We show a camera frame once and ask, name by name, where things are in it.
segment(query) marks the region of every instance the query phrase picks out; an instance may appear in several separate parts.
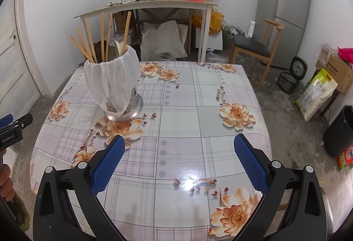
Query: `white door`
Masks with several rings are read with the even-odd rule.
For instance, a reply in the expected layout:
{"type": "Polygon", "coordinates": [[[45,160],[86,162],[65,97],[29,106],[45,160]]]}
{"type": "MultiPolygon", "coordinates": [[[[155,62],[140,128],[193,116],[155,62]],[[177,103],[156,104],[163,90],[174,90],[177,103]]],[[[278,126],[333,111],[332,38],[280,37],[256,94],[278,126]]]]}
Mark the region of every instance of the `white door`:
{"type": "Polygon", "coordinates": [[[15,0],[0,5],[0,118],[14,120],[29,112],[40,97],[18,39],[15,0]]]}

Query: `white wall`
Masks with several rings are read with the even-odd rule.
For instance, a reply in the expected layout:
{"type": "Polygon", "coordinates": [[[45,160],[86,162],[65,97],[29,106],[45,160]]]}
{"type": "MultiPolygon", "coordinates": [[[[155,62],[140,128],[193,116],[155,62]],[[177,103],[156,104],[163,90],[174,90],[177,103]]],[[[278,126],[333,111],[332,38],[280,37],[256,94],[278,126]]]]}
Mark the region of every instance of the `white wall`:
{"type": "MultiPolygon", "coordinates": [[[[107,1],[24,0],[33,54],[51,93],[84,61],[83,55],[69,38],[74,35],[79,41],[75,27],[80,26],[80,20],[73,17],[104,6],[107,1]]],[[[94,19],[90,24],[94,41],[97,41],[99,27],[94,19]]]]}
{"type": "Polygon", "coordinates": [[[308,63],[304,83],[315,71],[315,51],[321,44],[353,47],[353,0],[312,0],[308,25],[298,55],[308,63]]]}

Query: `black trash bin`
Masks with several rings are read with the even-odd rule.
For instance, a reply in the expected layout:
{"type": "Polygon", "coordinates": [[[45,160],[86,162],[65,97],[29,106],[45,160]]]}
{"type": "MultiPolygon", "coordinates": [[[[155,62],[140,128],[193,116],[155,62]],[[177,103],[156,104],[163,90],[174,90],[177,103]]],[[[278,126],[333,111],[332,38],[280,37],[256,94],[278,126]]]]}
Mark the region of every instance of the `black trash bin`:
{"type": "Polygon", "coordinates": [[[353,143],[353,107],[345,105],[323,136],[329,155],[337,157],[353,143]]]}

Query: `rice cooker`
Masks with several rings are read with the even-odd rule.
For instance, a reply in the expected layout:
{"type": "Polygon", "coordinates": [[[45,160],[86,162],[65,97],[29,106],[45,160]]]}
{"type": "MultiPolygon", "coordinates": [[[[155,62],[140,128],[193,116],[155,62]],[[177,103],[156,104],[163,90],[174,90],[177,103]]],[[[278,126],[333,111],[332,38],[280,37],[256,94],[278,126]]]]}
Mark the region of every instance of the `rice cooker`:
{"type": "Polygon", "coordinates": [[[306,62],[298,56],[295,56],[289,68],[290,72],[280,73],[277,79],[277,85],[287,94],[296,90],[299,81],[304,79],[308,66],[306,62]]]}

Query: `chopstick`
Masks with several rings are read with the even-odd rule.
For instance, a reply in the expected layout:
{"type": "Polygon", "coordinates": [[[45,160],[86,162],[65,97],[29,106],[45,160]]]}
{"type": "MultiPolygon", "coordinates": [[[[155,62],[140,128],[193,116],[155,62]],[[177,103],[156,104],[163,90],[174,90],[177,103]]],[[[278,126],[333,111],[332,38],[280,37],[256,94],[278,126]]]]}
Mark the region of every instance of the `chopstick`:
{"type": "Polygon", "coordinates": [[[129,27],[130,27],[130,19],[131,19],[131,12],[129,11],[128,13],[128,19],[126,20],[126,25],[125,25],[125,33],[124,33],[124,44],[122,46],[122,54],[124,55],[126,53],[126,43],[128,41],[128,33],[129,33],[129,27]]]}
{"type": "Polygon", "coordinates": [[[90,51],[89,51],[89,48],[87,47],[86,42],[85,42],[85,40],[83,39],[82,34],[81,34],[81,31],[80,31],[80,28],[79,28],[78,26],[76,26],[76,30],[77,30],[77,32],[78,32],[78,36],[80,37],[81,43],[83,44],[83,49],[84,49],[89,55],[91,55],[91,54],[90,54],[90,51]]]}
{"type": "Polygon", "coordinates": [[[84,54],[84,56],[87,58],[87,60],[89,60],[90,62],[94,63],[92,57],[89,55],[89,53],[87,53],[81,46],[80,44],[76,41],[76,39],[73,36],[70,36],[71,40],[73,40],[73,42],[75,43],[75,45],[77,46],[77,48],[84,54]]]}
{"type": "Polygon", "coordinates": [[[86,27],[87,27],[88,40],[91,45],[93,60],[95,63],[97,63],[96,51],[94,50],[93,39],[92,39],[92,34],[91,34],[91,26],[89,24],[89,18],[86,18],[85,21],[86,21],[86,27]]]}
{"type": "Polygon", "coordinates": [[[109,51],[109,35],[110,35],[110,27],[112,23],[113,12],[109,13],[109,22],[108,22],[108,33],[107,33],[107,46],[105,48],[105,61],[108,61],[108,51],[109,51]]]}
{"type": "Polygon", "coordinates": [[[101,13],[101,54],[102,54],[102,62],[105,62],[105,56],[104,56],[104,13],[101,13]]]}

